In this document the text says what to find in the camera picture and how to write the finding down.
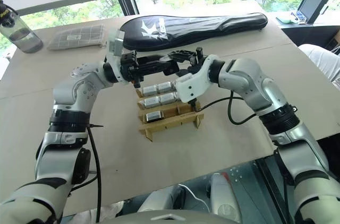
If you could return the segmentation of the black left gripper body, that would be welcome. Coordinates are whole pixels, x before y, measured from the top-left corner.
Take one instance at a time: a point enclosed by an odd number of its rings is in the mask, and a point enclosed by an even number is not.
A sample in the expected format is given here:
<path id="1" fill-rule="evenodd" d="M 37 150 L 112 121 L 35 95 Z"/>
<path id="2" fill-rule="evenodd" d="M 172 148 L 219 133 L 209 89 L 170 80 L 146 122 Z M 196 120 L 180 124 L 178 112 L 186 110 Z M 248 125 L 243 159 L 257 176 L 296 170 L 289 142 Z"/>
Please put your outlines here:
<path id="1" fill-rule="evenodd" d="M 121 56 L 121 74 L 124 80 L 131 82 L 135 88 L 140 87 L 140 77 L 137 75 L 139 64 L 135 51 Z"/>

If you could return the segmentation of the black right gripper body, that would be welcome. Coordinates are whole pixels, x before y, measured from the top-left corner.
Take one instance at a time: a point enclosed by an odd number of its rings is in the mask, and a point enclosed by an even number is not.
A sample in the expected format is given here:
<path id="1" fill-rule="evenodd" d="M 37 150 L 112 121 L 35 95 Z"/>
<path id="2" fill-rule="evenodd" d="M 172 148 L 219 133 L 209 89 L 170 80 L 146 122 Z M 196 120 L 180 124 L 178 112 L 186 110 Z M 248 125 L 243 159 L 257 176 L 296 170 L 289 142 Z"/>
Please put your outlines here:
<path id="1" fill-rule="evenodd" d="M 204 60 L 205 56 L 203 55 L 203 48 L 197 47 L 190 57 L 191 66 L 201 66 L 204 63 Z"/>

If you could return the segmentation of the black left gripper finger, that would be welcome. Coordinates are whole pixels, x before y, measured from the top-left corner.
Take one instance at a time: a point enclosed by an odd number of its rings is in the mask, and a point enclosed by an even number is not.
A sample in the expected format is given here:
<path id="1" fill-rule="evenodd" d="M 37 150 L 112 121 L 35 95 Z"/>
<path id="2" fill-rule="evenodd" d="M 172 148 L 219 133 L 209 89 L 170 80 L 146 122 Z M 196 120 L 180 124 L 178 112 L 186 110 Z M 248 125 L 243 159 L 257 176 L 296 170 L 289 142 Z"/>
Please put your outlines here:
<path id="1" fill-rule="evenodd" d="M 138 76 L 145 76 L 163 72 L 165 76 L 175 74 L 179 71 L 177 62 L 147 62 L 139 65 Z"/>
<path id="2" fill-rule="evenodd" d="M 171 58 L 167 55 L 149 55 L 137 58 L 139 65 L 151 64 L 151 63 L 170 63 Z"/>

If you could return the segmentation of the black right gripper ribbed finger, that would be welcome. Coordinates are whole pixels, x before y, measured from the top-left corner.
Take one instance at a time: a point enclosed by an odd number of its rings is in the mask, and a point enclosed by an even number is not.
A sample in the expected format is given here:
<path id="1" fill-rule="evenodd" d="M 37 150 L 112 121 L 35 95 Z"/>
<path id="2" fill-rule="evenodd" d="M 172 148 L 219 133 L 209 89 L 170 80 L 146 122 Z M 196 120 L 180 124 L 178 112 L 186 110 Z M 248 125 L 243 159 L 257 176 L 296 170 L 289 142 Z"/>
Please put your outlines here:
<path id="1" fill-rule="evenodd" d="M 183 63 L 184 61 L 195 62 L 196 52 L 189 50 L 176 50 L 162 56 L 160 59 L 162 62 L 176 61 L 178 63 Z"/>

